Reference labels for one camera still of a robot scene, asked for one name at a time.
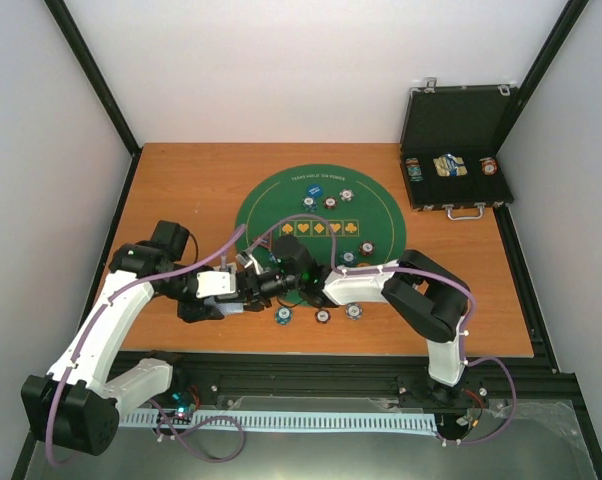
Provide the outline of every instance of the white wall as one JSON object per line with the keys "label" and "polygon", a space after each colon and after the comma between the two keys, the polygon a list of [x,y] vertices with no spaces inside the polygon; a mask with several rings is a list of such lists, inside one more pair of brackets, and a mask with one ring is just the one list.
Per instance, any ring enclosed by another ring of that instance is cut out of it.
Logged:
{"label": "white wall", "polygon": [[397,142],[408,89],[520,83],[566,0],[69,0],[142,142]]}
{"label": "white wall", "polygon": [[0,479],[77,327],[129,157],[42,1],[0,1]]}
{"label": "white wall", "polygon": [[602,444],[602,0],[590,2],[501,151],[562,370]]}

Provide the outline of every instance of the gray floor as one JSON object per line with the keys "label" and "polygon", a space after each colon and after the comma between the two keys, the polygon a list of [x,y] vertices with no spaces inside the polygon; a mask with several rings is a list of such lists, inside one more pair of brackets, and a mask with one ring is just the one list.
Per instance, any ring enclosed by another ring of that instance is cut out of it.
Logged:
{"label": "gray floor", "polygon": [[[498,427],[486,412],[472,437]],[[200,432],[190,442],[222,456],[231,432]],[[39,444],[28,472],[38,479],[595,479],[576,418],[565,404],[528,403],[500,437],[479,446],[443,448],[434,438],[403,434],[248,433],[243,453],[227,464],[191,457],[176,442],[157,443],[150,429],[120,429],[100,457],[79,456],[55,470]]]}

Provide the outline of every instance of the white perforated rail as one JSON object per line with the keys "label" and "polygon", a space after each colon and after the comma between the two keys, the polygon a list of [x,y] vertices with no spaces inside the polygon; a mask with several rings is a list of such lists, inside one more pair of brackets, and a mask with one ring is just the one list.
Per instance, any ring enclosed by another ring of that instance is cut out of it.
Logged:
{"label": "white perforated rail", "polygon": [[[195,412],[192,421],[175,421],[185,429],[215,415],[235,418],[247,432],[282,433],[408,433],[433,435],[434,415],[417,413],[326,413],[326,412],[250,412],[203,410]],[[121,420],[119,426],[156,427],[159,413],[154,409],[137,409]],[[235,430],[226,421],[216,421],[202,430]]]}

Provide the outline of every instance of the black metal frame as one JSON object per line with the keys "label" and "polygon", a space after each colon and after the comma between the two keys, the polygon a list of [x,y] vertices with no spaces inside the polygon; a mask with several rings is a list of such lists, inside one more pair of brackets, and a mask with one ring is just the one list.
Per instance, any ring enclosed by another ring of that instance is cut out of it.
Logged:
{"label": "black metal frame", "polygon": [[[44,1],[132,157],[83,311],[83,321],[96,298],[99,282],[114,241],[114,234],[140,161],[141,148],[134,139],[134,135],[64,1]],[[499,145],[507,137],[587,3],[587,0],[569,0],[567,2],[521,85],[512,109],[506,112],[502,119]],[[533,358],[505,360],[515,380],[517,396],[522,399],[571,401],[595,471],[602,479],[602,453],[583,396],[573,374],[558,372],[556,358],[541,316],[510,211],[507,207],[502,207],[495,209],[494,215],[534,351]],[[139,352],[120,352],[111,374],[116,376],[128,370],[136,365],[142,355]],[[196,376],[201,400],[204,403],[217,403],[220,395],[223,395],[223,398],[244,395],[398,397],[400,378],[410,374],[422,374],[427,368],[425,357],[183,354],[183,360],[183,365],[188,372]],[[485,363],[473,367],[469,369],[468,377],[481,382],[492,398],[507,398],[510,395],[509,385],[496,365]],[[14,480],[25,477],[33,449],[34,440],[32,435],[28,435],[12,477]]]}

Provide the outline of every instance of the case lid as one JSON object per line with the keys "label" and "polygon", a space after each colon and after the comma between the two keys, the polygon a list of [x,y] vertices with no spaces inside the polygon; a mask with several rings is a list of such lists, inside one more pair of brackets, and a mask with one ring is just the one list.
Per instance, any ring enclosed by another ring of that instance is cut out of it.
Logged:
{"label": "case lid", "polygon": [[401,137],[403,153],[496,153],[497,129],[515,92],[515,87],[504,85],[412,89]]}

